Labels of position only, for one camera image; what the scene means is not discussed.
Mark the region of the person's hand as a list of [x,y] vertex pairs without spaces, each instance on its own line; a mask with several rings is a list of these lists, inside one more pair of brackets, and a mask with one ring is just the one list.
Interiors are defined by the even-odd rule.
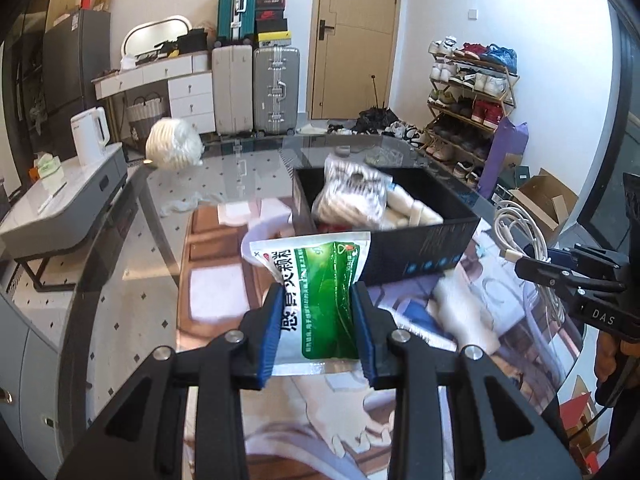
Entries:
[[597,353],[594,360],[594,374],[597,384],[601,387],[616,371],[618,356],[639,357],[640,344],[620,341],[614,336],[600,332],[597,339]]

